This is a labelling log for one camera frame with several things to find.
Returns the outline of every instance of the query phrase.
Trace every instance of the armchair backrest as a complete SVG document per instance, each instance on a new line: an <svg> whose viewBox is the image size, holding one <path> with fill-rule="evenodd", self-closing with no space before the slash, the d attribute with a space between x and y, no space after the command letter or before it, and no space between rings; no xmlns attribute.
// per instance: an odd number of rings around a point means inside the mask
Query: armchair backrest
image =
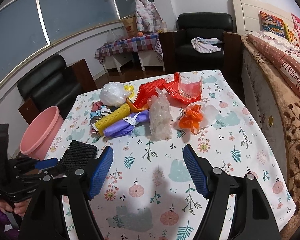
<svg viewBox="0 0 300 240"><path fill-rule="evenodd" d="M17 84L20 95L27 99L31 91L42 81L48 79L56 72L60 72L66 67L66 61L59 54L54 54L43 62L39 63L26 75L24 75Z"/></svg>
<svg viewBox="0 0 300 240"><path fill-rule="evenodd" d="M223 32L233 32L233 20L227 13L183 13L178 17L179 29L186 29L186 42L195 37L217 38L223 41Z"/></svg>

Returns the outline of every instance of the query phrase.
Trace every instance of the bed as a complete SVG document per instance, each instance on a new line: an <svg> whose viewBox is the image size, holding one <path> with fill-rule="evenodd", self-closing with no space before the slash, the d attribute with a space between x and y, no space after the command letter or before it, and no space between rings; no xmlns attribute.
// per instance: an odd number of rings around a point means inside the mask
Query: bed
<svg viewBox="0 0 300 240"><path fill-rule="evenodd" d="M259 11L277 16L291 26L293 19L290 13L259 0L232 1L237 33L242 36L246 106L269 142L296 203L294 216L281 231L282 239L289 239L296 230L300 232L300 97L247 35L262 30ZM300 235L296 236L291 239L300 239Z"/></svg>

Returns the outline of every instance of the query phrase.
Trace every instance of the hanging jacket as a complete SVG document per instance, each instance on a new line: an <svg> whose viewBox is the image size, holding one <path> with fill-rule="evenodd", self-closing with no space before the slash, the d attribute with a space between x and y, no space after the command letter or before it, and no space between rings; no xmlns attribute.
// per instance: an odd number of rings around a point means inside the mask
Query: hanging jacket
<svg viewBox="0 0 300 240"><path fill-rule="evenodd" d="M135 15L140 32L157 32L161 29L161 17L153 2L136 0Z"/></svg>

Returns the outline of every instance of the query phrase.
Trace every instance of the bed headboard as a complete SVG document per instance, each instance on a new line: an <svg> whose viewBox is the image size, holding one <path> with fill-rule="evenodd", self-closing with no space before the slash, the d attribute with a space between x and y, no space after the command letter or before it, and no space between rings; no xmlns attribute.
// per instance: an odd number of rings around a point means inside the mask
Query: bed headboard
<svg viewBox="0 0 300 240"><path fill-rule="evenodd" d="M291 13L288 13L272 4L260 0L232 0L234 7L237 33L248 35L253 31L262 30L261 16L259 11L277 16L284 23L293 26Z"/></svg>

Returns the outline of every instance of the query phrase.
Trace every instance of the small table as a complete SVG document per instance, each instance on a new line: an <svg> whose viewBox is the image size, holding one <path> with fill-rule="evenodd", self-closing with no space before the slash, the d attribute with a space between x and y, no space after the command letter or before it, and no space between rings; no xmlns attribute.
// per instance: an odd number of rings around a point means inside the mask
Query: small table
<svg viewBox="0 0 300 240"><path fill-rule="evenodd" d="M103 65L106 73L109 68L117 68L118 72L120 72L120 67L131 59L130 52L138 53L143 71L145 71L145 66L162 66L165 72L158 33L104 45L96 50L95 57Z"/></svg>
<svg viewBox="0 0 300 240"><path fill-rule="evenodd" d="M181 73L191 80L203 76L202 99L219 110L217 121L198 135L179 129L177 122L184 105L171 99L172 139L153 141L149 126L133 130L132 136L92 137L89 114L100 90L77 97L67 119L54 139L46 158L60 159L71 140L114 150L114 161L101 193L90 201L96 222L106 240L193 239L208 201L198 194L183 161L182 150L191 144L200 157L228 174L243 177L253 173L272 207L279 229L295 211L277 161L247 108L233 93L219 70ZM172 80L172 75L160 76ZM152 77L130 82L135 91ZM229 197L220 239L227 239L234 208ZM63 197L70 239L77 239L68 197Z"/></svg>

